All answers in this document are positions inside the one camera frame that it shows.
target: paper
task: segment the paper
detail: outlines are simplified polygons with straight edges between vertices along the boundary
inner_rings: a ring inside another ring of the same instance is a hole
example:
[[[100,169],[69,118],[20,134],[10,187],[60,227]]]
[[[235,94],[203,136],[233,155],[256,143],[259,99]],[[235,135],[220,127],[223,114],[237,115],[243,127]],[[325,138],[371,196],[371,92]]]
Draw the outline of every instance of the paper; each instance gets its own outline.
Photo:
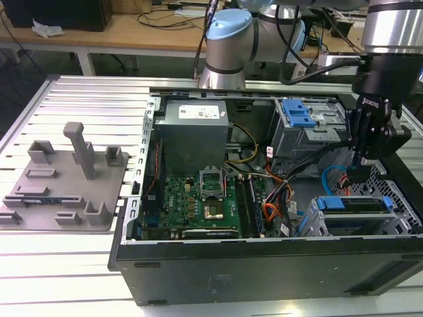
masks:
[[[32,19],[32,22],[34,23],[32,30],[43,38],[65,34],[65,32],[61,29],[60,26],[46,26],[41,23],[38,23],[34,19]]]

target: wooden desk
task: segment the wooden desk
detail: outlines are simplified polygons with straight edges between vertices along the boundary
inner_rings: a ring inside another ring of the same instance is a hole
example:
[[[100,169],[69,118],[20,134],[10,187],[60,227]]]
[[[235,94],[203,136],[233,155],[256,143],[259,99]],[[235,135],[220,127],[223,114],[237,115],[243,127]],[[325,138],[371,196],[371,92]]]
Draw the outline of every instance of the wooden desk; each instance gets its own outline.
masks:
[[[151,19],[163,18],[173,12],[154,12]],[[7,26],[15,38],[28,50],[46,50],[76,53],[84,75],[95,75],[90,53],[115,53],[128,55],[155,55],[173,57],[194,57],[202,35],[204,20],[199,18],[183,24],[181,28],[192,26],[184,30],[161,30],[138,23],[136,15],[114,15],[104,32],[86,32],[81,30],[64,30],[65,35],[53,36],[47,39],[37,35],[29,28],[13,28],[7,20]],[[169,16],[161,20],[150,20],[151,24],[164,25],[181,22],[184,17]],[[358,43],[357,36],[350,39]],[[324,43],[331,52],[351,52],[351,48],[342,40],[332,38],[326,32]],[[19,48],[7,33],[3,25],[0,26],[0,47]],[[206,45],[203,45],[200,57],[205,57]],[[313,58],[316,48],[306,48],[301,56]]]

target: white table frame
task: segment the white table frame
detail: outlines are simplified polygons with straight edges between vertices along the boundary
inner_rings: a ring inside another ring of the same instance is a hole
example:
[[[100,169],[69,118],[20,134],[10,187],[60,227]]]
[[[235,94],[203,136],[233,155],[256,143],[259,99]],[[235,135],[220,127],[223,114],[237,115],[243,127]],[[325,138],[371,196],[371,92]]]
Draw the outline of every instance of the white table frame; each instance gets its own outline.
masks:
[[[115,48],[108,46],[78,46],[78,45],[59,45],[59,44],[36,44],[28,42],[20,42],[26,50],[32,51],[50,51],[50,52],[69,52],[75,53],[79,60],[82,73],[84,76],[95,76],[95,68],[93,65],[92,53],[103,54],[122,54],[132,55],[133,68],[138,69],[138,56],[164,56],[164,57],[195,57],[194,51],[180,50],[160,50],[160,49],[144,49],[144,48]],[[0,42],[0,48],[9,50],[20,49],[19,45],[14,42]],[[205,58],[206,53],[202,52],[200,58]]]

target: orange wire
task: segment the orange wire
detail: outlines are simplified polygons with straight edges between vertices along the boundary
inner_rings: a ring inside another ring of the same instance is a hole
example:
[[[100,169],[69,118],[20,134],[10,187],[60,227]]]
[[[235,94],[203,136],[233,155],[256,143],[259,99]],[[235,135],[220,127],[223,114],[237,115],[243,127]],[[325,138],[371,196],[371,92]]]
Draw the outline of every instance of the orange wire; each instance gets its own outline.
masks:
[[[276,175],[272,174],[272,172],[270,171],[270,167],[269,164],[266,165],[266,171],[269,175],[271,175],[271,177],[273,177],[276,181],[278,181],[279,183],[282,183],[284,180],[277,177]],[[289,190],[289,196],[288,199],[286,200],[287,203],[289,203],[291,201],[292,198],[292,188],[289,184],[287,184],[288,190]]]
[[[272,212],[272,214],[269,216],[269,214],[268,214],[268,212],[267,212],[267,207],[269,207],[269,208],[272,208],[273,209],[273,212]],[[279,215],[279,217],[281,217],[282,218],[282,215],[281,215],[281,213],[279,212],[279,210],[278,210],[278,208],[276,208],[276,206],[275,205],[273,205],[272,203],[265,203],[264,205],[263,205],[263,213],[264,213],[264,216],[266,217],[266,220],[268,221],[268,222],[270,222],[274,217],[276,217],[276,215]]]

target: sticker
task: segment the sticker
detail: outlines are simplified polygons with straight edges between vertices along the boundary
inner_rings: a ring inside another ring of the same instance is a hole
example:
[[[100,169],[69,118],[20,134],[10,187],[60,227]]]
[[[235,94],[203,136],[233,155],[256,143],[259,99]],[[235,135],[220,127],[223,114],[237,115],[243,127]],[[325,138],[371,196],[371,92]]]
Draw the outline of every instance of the sticker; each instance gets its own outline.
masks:
[[[324,120],[325,117],[320,115],[320,114],[315,114],[315,115],[311,115],[311,119],[313,119],[315,121],[320,121],[320,120]]]
[[[297,202],[291,200],[289,206],[288,206],[288,211],[290,213],[297,213]]]
[[[280,225],[280,231],[286,235],[289,236],[289,228],[285,226],[283,223]]]
[[[270,159],[273,158],[273,147],[266,148],[266,156]]]
[[[219,106],[183,104],[179,106],[179,119],[219,119]]]
[[[39,199],[24,199],[24,203],[41,203]]]

